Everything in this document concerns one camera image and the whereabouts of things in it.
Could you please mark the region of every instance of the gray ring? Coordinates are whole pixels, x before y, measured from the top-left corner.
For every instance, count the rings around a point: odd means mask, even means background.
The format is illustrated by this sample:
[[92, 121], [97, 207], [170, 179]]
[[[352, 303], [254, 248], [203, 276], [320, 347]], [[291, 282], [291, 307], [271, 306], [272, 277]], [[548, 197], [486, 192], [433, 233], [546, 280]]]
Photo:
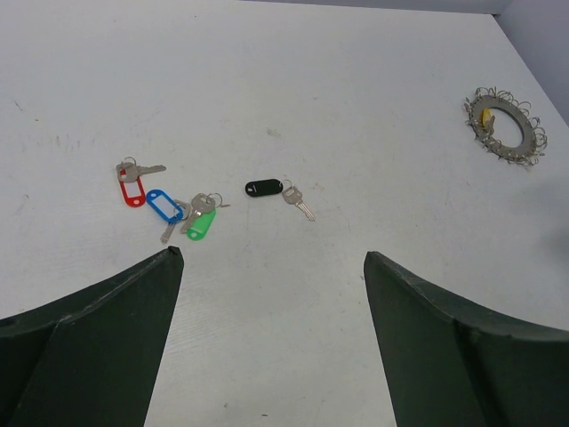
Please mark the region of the gray ring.
[[[522, 143], [517, 147], [508, 147], [496, 141], [479, 122], [485, 109], [499, 109], [508, 114], [522, 133]], [[492, 95], [479, 96], [472, 103], [469, 118], [478, 139], [496, 155], [512, 162], [519, 162], [536, 155], [539, 147], [533, 133], [533, 126], [524, 112], [511, 102]]]

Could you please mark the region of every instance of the green key tag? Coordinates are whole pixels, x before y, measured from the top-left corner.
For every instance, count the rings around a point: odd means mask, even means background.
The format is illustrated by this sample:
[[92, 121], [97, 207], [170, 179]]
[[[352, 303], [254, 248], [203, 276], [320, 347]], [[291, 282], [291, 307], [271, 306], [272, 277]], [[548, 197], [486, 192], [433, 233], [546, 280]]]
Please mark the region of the green key tag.
[[190, 240], [194, 240], [195, 242], [204, 238], [207, 230], [209, 230], [210, 226], [212, 225], [213, 218], [215, 218], [215, 209], [209, 213], [204, 213], [203, 215], [198, 216], [194, 220], [192, 226], [188, 229], [188, 231], [186, 231], [188, 238]]

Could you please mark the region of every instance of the black key tag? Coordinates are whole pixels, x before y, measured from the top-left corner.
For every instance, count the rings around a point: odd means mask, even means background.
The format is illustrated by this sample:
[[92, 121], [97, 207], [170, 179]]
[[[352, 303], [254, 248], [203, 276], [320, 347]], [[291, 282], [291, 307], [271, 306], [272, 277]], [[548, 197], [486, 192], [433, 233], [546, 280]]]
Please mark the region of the black key tag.
[[245, 193], [251, 197], [263, 197], [279, 194], [283, 191], [283, 183], [279, 180], [251, 181], [245, 185]]

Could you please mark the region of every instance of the silver key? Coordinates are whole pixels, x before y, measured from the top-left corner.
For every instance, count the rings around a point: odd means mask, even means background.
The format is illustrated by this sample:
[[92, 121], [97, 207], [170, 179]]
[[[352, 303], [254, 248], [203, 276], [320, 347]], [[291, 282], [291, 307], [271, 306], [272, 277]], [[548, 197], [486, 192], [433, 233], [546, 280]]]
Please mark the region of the silver key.
[[121, 162], [116, 165], [116, 176], [120, 182], [136, 182], [139, 176], [146, 175], [148, 173], [163, 172], [166, 170], [166, 166], [155, 165], [155, 166], [138, 166], [136, 160], [133, 159], [132, 162]]
[[199, 193], [194, 198], [192, 198], [190, 204], [191, 213], [189, 214], [186, 222], [184, 222], [180, 228], [180, 233], [182, 234], [191, 228], [196, 218], [199, 218], [203, 214], [208, 214], [213, 209], [215, 209], [215, 200], [209, 196], [206, 196], [204, 193]]
[[[190, 211], [189, 208], [190, 204], [182, 202], [181, 200], [178, 199], [174, 199], [174, 202], [179, 207], [181, 207], [181, 211], [184, 213], [181, 217], [181, 221], [187, 220]], [[166, 226], [166, 231], [162, 233], [162, 236], [160, 237], [160, 241], [162, 242], [163, 245], [166, 245], [168, 243], [168, 240], [170, 240], [170, 237], [172, 236], [172, 233], [176, 228], [176, 224], [178, 224], [178, 222], [169, 222], [168, 225]]]
[[283, 190], [283, 199], [289, 205], [295, 205], [296, 207], [301, 209], [301, 211], [306, 215], [306, 217], [309, 220], [311, 221], [317, 220], [316, 216], [314, 216], [314, 214], [310, 212], [310, 209], [308, 209], [306, 205], [304, 205], [304, 202], [302, 201], [302, 193], [299, 191], [299, 189], [297, 189], [293, 185], [288, 189]]

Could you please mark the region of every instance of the blue key tag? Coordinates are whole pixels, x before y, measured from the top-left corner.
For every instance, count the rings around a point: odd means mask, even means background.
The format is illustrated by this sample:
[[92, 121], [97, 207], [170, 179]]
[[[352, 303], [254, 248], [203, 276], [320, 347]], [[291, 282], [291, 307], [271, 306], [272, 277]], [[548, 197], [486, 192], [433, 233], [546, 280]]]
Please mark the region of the blue key tag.
[[146, 201], [166, 222], [178, 222], [184, 216], [181, 207], [160, 189], [149, 191]]

